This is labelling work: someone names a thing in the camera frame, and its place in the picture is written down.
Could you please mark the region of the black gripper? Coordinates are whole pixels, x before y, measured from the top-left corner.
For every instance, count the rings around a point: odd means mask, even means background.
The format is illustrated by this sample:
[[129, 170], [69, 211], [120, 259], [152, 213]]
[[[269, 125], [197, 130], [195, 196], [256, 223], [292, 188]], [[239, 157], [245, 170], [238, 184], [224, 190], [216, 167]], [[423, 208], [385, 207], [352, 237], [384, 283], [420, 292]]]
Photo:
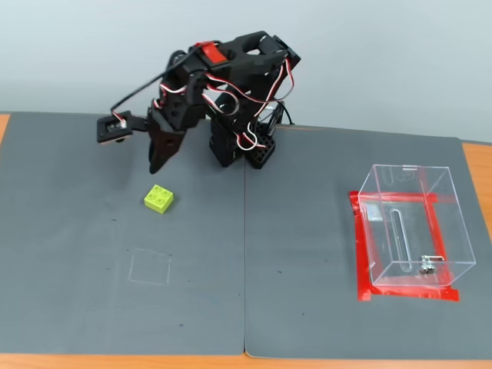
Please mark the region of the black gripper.
[[178, 153], [188, 129], [204, 119], [204, 106], [188, 104], [184, 95], [169, 94], [151, 103], [149, 118], [149, 172], [156, 174]]

